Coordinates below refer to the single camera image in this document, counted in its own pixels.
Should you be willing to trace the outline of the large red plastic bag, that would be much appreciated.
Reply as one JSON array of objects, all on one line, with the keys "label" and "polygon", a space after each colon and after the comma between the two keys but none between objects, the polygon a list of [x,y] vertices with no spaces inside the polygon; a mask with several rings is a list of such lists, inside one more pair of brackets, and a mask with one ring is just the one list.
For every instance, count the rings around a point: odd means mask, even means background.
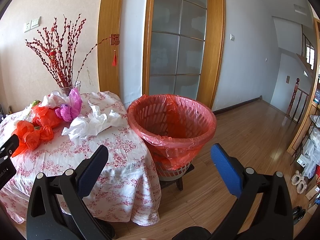
[{"label": "large red plastic bag", "polygon": [[56,128],[62,122],[62,119],[55,113],[55,109],[49,107],[34,106],[31,109],[31,116],[33,117],[31,123],[34,126]]}]

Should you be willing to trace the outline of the white wall switch socket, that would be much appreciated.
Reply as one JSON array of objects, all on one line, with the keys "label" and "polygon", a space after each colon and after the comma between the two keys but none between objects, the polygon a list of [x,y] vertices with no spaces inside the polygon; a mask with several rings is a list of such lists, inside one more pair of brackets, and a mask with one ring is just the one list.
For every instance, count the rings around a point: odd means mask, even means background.
[{"label": "white wall switch socket", "polygon": [[40,26],[40,22],[41,22],[41,17],[38,17],[36,19],[33,19],[33,20],[27,22],[25,24],[24,32],[26,33],[26,32],[28,32],[28,31],[30,31],[32,29],[35,29],[35,28],[39,27]]}]

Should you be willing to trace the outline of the small dark wooden stool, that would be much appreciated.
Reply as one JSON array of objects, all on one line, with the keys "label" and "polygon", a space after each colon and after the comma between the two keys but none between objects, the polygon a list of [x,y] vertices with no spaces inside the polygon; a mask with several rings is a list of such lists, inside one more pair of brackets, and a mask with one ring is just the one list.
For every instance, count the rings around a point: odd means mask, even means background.
[{"label": "small dark wooden stool", "polygon": [[[191,172],[194,169],[194,165],[190,164],[188,169],[186,170],[186,172],[184,173],[184,175],[188,174],[189,172]],[[161,189],[164,189],[166,187],[169,187],[170,185],[176,184],[177,188],[179,191],[183,191],[183,176],[181,176],[180,178],[176,179],[176,180],[172,180],[172,181],[160,181],[160,186]]]}]

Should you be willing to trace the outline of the magenta plastic bag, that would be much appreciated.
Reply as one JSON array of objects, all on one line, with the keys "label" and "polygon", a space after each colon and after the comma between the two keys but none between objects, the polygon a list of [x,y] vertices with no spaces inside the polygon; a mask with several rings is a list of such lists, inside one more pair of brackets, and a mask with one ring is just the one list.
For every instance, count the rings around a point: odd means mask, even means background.
[{"label": "magenta plastic bag", "polygon": [[72,122],[81,112],[82,99],[77,88],[72,88],[69,103],[62,104],[55,110],[56,115],[65,122]]}]

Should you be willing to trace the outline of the red berry branch bouquet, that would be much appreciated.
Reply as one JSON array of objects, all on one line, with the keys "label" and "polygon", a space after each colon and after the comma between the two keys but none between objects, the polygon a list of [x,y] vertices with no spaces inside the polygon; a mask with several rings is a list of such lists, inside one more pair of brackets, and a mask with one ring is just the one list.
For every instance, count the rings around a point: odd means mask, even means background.
[{"label": "red berry branch bouquet", "polygon": [[[50,28],[44,27],[42,30],[37,31],[39,38],[25,41],[25,45],[40,58],[42,64],[59,87],[68,87],[74,81],[77,81],[89,54],[97,46],[108,40],[106,37],[96,43],[86,54],[79,69],[75,71],[75,55],[85,23],[86,19],[82,18],[81,14],[78,15],[74,22],[64,17],[63,30],[62,33],[59,33],[57,18],[54,18],[54,22]],[[49,53],[53,50],[56,51],[56,67],[50,64]]]}]

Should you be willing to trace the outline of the wooden stair railing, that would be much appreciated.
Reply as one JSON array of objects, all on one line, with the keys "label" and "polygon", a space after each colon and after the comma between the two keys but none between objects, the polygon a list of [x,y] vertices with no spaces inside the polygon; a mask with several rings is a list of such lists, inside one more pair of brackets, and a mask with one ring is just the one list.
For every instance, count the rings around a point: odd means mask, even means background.
[{"label": "wooden stair railing", "polygon": [[299,82],[300,79],[296,78],[296,83],[293,89],[291,100],[286,111],[286,115],[297,124],[300,122],[302,118],[302,114],[304,112],[307,100],[309,98],[309,94],[306,91],[299,88]]}]

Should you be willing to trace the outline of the small red knotted bag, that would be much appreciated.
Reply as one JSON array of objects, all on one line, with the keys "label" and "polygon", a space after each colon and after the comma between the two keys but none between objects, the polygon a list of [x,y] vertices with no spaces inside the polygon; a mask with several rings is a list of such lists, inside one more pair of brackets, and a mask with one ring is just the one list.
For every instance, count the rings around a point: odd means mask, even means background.
[{"label": "small red knotted bag", "polygon": [[36,128],[31,122],[19,121],[12,134],[18,136],[19,146],[12,157],[37,149],[41,143],[51,141],[54,137],[52,128],[48,125]]}]

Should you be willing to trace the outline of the small red lantern ornament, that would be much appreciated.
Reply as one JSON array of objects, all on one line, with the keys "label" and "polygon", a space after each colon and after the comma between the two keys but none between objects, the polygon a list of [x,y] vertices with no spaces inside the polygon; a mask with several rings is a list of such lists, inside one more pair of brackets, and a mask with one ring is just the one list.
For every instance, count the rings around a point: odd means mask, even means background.
[{"label": "small red lantern ornament", "polygon": [[57,60],[56,60],[56,51],[53,50],[49,53],[49,57],[50,57],[50,64],[53,66],[53,67],[56,67],[57,66]]}]

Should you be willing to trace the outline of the light green paw-print bag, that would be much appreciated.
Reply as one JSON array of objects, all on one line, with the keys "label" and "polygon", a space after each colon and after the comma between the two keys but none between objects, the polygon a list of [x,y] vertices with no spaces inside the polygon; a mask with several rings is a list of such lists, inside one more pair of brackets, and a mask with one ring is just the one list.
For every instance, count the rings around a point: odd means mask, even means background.
[{"label": "light green paw-print bag", "polygon": [[31,103],[31,107],[37,106],[40,103],[40,100],[35,100]]}]

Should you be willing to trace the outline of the fluffy white slippers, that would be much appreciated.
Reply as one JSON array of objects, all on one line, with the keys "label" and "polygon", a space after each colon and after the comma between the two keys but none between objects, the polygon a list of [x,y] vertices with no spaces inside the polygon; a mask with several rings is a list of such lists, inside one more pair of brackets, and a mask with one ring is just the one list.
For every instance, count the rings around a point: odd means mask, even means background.
[{"label": "fluffy white slippers", "polygon": [[292,176],[291,184],[296,186],[296,191],[298,194],[302,194],[307,188],[307,183],[304,179],[304,176],[298,170],[296,170]]}]

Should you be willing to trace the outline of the floral white red tablecloth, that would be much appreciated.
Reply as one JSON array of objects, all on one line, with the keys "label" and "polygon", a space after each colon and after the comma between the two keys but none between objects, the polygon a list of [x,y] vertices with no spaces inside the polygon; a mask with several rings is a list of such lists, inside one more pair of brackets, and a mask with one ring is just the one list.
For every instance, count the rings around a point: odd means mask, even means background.
[{"label": "floral white red tablecloth", "polygon": [[92,216],[108,222],[132,221],[150,226],[159,221],[161,187],[151,154],[130,127],[120,98],[111,92],[84,93],[82,115],[98,107],[116,113],[121,125],[85,139],[70,139],[62,127],[33,151],[11,159],[16,174],[1,189],[1,202],[17,223],[27,218],[34,181],[72,177],[75,198],[82,198]]}]

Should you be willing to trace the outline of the glass vase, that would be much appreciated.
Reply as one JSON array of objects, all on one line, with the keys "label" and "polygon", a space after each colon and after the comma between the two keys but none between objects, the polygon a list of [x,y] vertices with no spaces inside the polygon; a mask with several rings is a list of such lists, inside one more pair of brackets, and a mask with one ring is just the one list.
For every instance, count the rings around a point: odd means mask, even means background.
[{"label": "glass vase", "polygon": [[76,88],[78,91],[80,91],[81,81],[79,81],[79,80],[74,81],[73,84],[68,87],[60,87],[61,94],[64,96],[69,96],[69,94],[73,88]]}]

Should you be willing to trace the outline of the frosted glass sliding door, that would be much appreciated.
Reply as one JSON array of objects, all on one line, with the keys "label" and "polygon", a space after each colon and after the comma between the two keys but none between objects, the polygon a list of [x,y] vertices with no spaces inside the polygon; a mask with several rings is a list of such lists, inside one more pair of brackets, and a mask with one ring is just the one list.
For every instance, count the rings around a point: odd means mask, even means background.
[{"label": "frosted glass sliding door", "polygon": [[154,0],[149,94],[197,98],[207,0]]}]

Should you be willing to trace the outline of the clear white plastic bag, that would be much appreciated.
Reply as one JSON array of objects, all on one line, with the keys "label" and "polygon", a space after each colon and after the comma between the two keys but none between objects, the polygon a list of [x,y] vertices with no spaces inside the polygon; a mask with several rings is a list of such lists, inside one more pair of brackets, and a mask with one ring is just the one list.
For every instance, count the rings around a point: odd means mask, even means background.
[{"label": "clear white plastic bag", "polygon": [[39,103],[40,107],[56,108],[64,104],[69,104],[68,96],[61,94],[59,91],[54,90],[49,95],[45,95],[43,100]]}]

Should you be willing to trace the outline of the red fu tassel ornament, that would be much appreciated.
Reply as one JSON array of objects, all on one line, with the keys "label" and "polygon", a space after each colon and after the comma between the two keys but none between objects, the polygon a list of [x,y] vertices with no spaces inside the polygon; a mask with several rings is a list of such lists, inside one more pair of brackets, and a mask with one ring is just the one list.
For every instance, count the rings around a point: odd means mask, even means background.
[{"label": "red fu tassel ornament", "polygon": [[117,46],[120,44],[120,35],[119,34],[111,34],[110,35],[110,46],[113,47],[113,60],[112,60],[112,67],[116,67],[118,60],[117,60]]}]

